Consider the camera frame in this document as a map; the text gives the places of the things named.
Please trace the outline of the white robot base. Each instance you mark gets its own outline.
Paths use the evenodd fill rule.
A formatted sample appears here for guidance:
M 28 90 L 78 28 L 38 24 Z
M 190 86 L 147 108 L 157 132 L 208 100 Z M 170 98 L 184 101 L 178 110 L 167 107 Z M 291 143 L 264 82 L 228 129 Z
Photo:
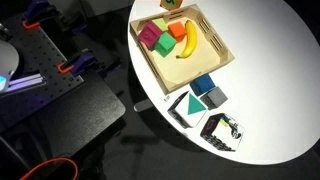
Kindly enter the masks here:
M 18 65 L 19 54 L 16 48 L 7 41 L 0 40 L 0 92 L 7 90 Z

